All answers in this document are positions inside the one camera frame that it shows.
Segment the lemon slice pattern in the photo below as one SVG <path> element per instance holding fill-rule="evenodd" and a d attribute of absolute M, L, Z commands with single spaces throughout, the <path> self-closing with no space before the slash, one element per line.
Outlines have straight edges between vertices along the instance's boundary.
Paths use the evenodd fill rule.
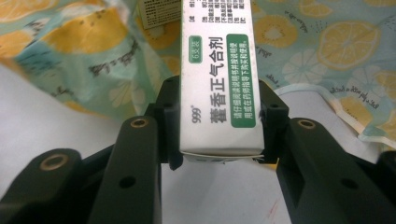
<path fill-rule="evenodd" d="M 396 0 L 364 0 L 371 7 L 393 7 L 396 6 Z"/>
<path fill-rule="evenodd" d="M 173 75 L 180 75 L 180 59 L 175 56 L 162 56 L 163 61 L 168 66 Z"/>
<path fill-rule="evenodd" d="M 68 21 L 42 40 L 62 53 L 96 53 L 117 46 L 127 33 L 112 7 Z"/>
<path fill-rule="evenodd" d="M 396 141 L 396 109 L 390 112 L 390 117 L 388 122 L 383 125 L 379 125 L 378 128 L 384 130 L 387 134 L 387 138 Z"/>
<path fill-rule="evenodd" d="M 285 48 L 296 41 L 297 35 L 297 29 L 284 16 L 268 15 L 254 23 L 254 39 L 258 44 Z"/>
<path fill-rule="evenodd" d="M 319 83 L 326 74 L 327 67 L 318 63 L 313 49 L 294 54 L 282 68 L 289 83 Z"/>
<path fill-rule="evenodd" d="M 74 102 L 74 101 L 66 101 L 64 102 L 64 105 L 68 106 L 69 108 L 76 110 L 77 112 L 81 112 L 81 113 L 86 113 L 86 114 L 91 114 L 91 115 L 95 115 L 98 117 L 104 117 L 103 115 L 100 115 L 96 112 L 93 112 L 87 108 L 85 108 L 82 105 L 79 105 L 78 103 Z"/>
<path fill-rule="evenodd" d="M 180 21 L 172 21 L 165 25 L 145 30 L 140 18 L 136 18 L 137 26 L 148 43 L 154 49 L 166 49 L 171 46 L 180 35 Z"/>
<path fill-rule="evenodd" d="M 318 59 L 335 70 L 347 70 L 368 60 L 381 33 L 366 21 L 342 21 L 326 28 L 321 36 Z"/>
<path fill-rule="evenodd" d="M 332 13 L 330 7 L 315 0 L 300 0 L 299 9 L 303 15 L 316 18 L 326 17 Z"/>
<path fill-rule="evenodd" d="M 260 12 L 262 10 L 259 6 L 257 6 L 256 1 L 251 1 L 250 8 L 251 8 L 251 14 Z"/>
<path fill-rule="evenodd" d="M 58 0 L 0 0 L 0 22 L 15 21 L 57 4 Z"/>
<path fill-rule="evenodd" d="M 33 37 L 23 30 L 0 35 L 0 57 L 15 57 L 32 41 Z"/>
<path fill-rule="evenodd" d="M 340 103 L 344 111 L 361 125 L 367 126 L 373 120 L 373 115 L 368 111 L 361 100 L 348 96 L 340 99 Z"/>
<path fill-rule="evenodd" d="M 375 79 L 385 88 L 388 97 L 396 101 L 396 72 L 381 71 L 375 74 Z"/>
<path fill-rule="evenodd" d="M 108 97 L 110 101 L 112 101 L 113 107 L 119 107 L 120 105 L 125 105 L 131 102 L 131 83 L 130 82 L 121 82 L 118 84 L 118 87 L 114 90 L 111 90 L 108 93 Z"/>

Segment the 999 logo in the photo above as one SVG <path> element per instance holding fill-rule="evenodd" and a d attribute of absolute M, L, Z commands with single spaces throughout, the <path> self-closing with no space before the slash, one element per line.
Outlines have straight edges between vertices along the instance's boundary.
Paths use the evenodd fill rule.
<path fill-rule="evenodd" d="M 192 123 L 201 123 L 201 110 L 191 106 L 191 121 Z"/>

